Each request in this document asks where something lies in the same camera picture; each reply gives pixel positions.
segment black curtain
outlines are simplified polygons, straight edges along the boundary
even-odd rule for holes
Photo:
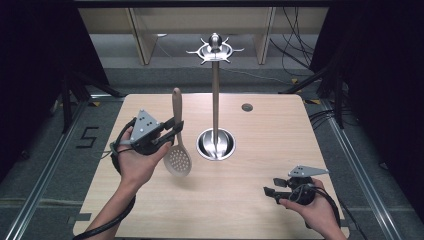
[[[36,1],[0,1],[0,68],[1,181],[48,117],[66,72],[108,81],[78,9]]]
[[[351,35],[334,71],[348,84],[355,114],[424,222],[423,12],[423,1],[369,1],[355,16],[337,9],[327,16],[313,67],[328,64],[343,43],[332,39],[336,33],[348,34],[338,22],[360,16],[359,32]],[[321,90],[334,91],[334,82],[323,79]]]

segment slotted spoon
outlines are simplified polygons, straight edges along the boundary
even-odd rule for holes
[[[174,111],[175,124],[181,122],[183,111],[183,100],[179,88],[174,88],[172,92],[172,108]],[[191,171],[191,158],[183,145],[181,132],[177,134],[178,144],[175,144],[169,149],[168,153],[163,158],[166,169],[179,177],[187,176]]]

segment wooden table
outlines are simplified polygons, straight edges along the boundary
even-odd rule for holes
[[[127,96],[109,142],[141,108],[158,121],[168,120],[173,116],[171,97],[171,93]],[[244,103],[252,104],[253,110],[245,112]],[[322,238],[305,227],[300,215],[275,204],[263,191],[264,186],[289,191],[275,187],[272,179],[288,179],[287,173],[297,165],[326,168],[299,96],[220,94],[219,127],[232,133],[236,141],[235,152],[223,161],[206,160],[196,149],[200,133],[212,128],[212,94],[183,94],[183,120],[183,142],[193,161],[191,173],[175,177],[159,163],[121,223],[118,237]],[[329,175],[317,178],[337,200]],[[75,234],[87,228],[119,180],[110,158],[101,160],[80,211],[90,213],[91,219],[77,221]],[[342,230],[349,235],[347,228]]]

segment person's left hand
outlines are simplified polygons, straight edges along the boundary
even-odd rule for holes
[[[128,128],[123,134],[122,140],[129,140],[132,130],[132,127]],[[141,186],[150,180],[156,165],[165,156],[170,147],[171,142],[167,142],[157,152],[148,156],[139,154],[135,150],[119,153],[121,184],[136,193]],[[119,145],[117,151],[120,152],[128,148],[128,145]]]

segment person's right hand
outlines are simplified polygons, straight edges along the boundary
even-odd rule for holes
[[[316,187],[324,189],[324,185],[320,180],[312,178],[312,181]],[[326,239],[346,239],[337,224],[330,203],[320,194],[315,194],[314,201],[306,206],[288,199],[280,199],[280,204],[299,213],[312,229],[319,232]]]

